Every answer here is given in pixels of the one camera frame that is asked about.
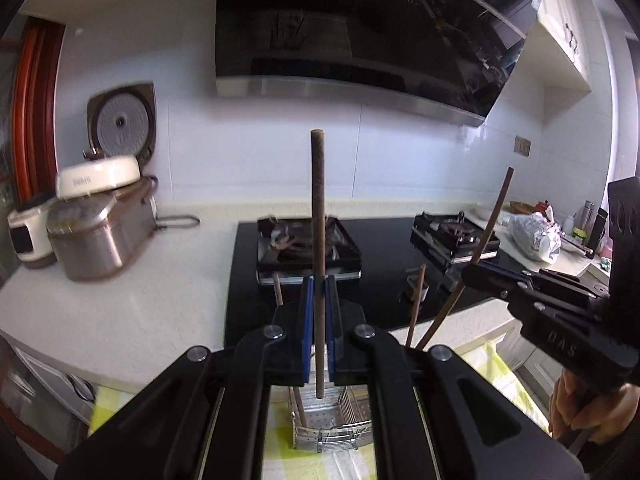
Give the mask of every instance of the black glass range hood panel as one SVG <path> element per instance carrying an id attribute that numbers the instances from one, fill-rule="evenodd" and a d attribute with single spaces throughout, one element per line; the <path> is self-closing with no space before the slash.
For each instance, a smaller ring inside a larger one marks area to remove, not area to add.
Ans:
<path id="1" fill-rule="evenodd" d="M 311 78 L 485 118 L 539 0 L 218 0 L 216 76 Z"/>

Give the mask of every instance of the yellow and white checkered cloth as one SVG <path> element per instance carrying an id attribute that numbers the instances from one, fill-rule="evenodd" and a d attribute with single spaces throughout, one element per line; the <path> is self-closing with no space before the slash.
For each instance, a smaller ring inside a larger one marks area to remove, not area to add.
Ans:
<path id="1" fill-rule="evenodd" d="M 518 378 L 509 370 L 491 342 L 464 354 L 463 359 L 537 425 L 547 430 L 543 413 L 529 397 Z M 100 387 L 91 419 L 93 433 L 133 396 Z M 374 480 L 376 461 L 373 444 L 354 451 L 309 453 L 292 449 L 292 425 L 286 402 L 269 406 L 264 443 L 262 478 L 264 480 Z"/>

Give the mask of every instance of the wall outlet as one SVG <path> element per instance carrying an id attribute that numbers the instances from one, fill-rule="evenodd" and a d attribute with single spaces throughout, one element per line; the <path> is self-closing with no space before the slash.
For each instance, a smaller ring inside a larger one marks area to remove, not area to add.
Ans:
<path id="1" fill-rule="evenodd" d="M 524 137 L 516 136 L 516 143 L 513 147 L 513 151 L 515 153 L 519 153 L 520 155 L 529 156 L 529 152 L 531 151 L 531 141 L 525 139 Z"/>

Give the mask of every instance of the silver bolt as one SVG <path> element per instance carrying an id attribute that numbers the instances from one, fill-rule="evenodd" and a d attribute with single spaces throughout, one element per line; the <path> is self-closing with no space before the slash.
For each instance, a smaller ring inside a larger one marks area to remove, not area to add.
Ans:
<path id="1" fill-rule="evenodd" d="M 442 362 L 448 361 L 453 355 L 451 349 L 444 345 L 433 346 L 431 347 L 431 350 L 429 350 L 429 352 L 431 352 L 431 355 L 434 357 L 434 359 Z"/>
<path id="2" fill-rule="evenodd" d="M 284 336 L 284 329 L 278 325 L 267 325 L 262 329 L 262 333 L 267 339 L 280 339 Z"/>
<path id="3" fill-rule="evenodd" d="M 194 363 L 199 363 L 207 358 L 207 349 L 204 346 L 192 346 L 187 350 L 187 359 Z"/>
<path id="4" fill-rule="evenodd" d="M 373 337 L 376 335 L 376 331 L 373 330 L 373 327 L 367 324 L 358 325 L 356 328 L 353 329 L 353 331 L 355 332 L 356 336 L 361 337 L 363 339 L 369 339 L 370 337 Z"/>

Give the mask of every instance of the white plastic bag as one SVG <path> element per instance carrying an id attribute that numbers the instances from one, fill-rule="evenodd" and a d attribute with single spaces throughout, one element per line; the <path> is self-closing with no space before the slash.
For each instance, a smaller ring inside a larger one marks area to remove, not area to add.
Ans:
<path id="1" fill-rule="evenodd" d="M 558 259 L 562 246 L 560 228 L 542 213 L 515 215 L 509 222 L 509 231 L 516 245 L 532 260 L 553 264 Z"/>

